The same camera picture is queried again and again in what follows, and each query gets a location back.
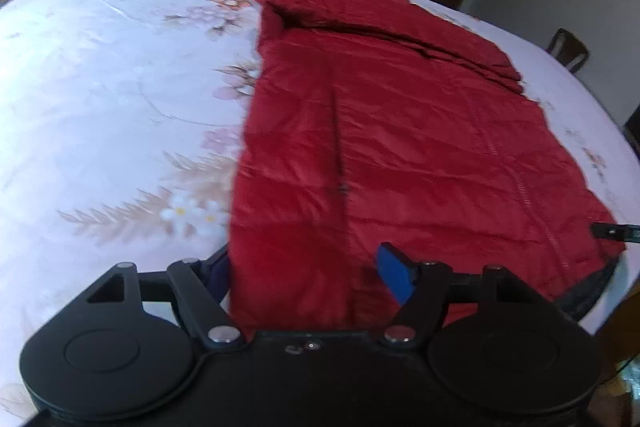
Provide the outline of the red quilted jacket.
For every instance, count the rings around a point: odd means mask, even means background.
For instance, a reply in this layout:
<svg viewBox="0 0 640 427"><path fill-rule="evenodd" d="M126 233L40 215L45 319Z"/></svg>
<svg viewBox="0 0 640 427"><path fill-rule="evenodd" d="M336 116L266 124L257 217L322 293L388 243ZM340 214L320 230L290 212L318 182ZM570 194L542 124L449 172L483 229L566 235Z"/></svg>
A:
<svg viewBox="0 0 640 427"><path fill-rule="evenodd" d="M384 325L388 242L458 272L503 265L561 297L615 265L612 213L498 46L409 0L253 0L262 72L232 190L244 329Z"/></svg>

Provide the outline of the dark wooden chair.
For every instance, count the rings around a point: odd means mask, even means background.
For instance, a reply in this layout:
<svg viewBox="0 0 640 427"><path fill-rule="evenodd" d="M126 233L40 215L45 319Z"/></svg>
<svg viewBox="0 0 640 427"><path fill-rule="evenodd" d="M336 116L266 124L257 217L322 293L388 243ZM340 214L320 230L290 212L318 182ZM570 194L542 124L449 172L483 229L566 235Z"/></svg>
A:
<svg viewBox="0 0 640 427"><path fill-rule="evenodd" d="M565 28L555 31L546 51L573 75L584 67L590 57L587 47Z"/></svg>

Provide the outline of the white floral bed quilt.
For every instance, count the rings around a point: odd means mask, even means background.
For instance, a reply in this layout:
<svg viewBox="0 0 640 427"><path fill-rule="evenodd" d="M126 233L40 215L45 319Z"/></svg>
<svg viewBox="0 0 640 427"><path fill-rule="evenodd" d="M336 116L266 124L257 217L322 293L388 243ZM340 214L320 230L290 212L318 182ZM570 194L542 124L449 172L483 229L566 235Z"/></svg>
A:
<svg viewBox="0 0 640 427"><path fill-rule="evenodd" d="M409 0L506 54L612 220L639 225L622 132L547 52ZM452 269L442 328L244 329L232 190L262 72L253 0L12 0L1 10L1 421L6 426L562 426L600 384L593 335L639 243L561 297ZM232 349L180 324L167 269L228 248Z"/></svg>

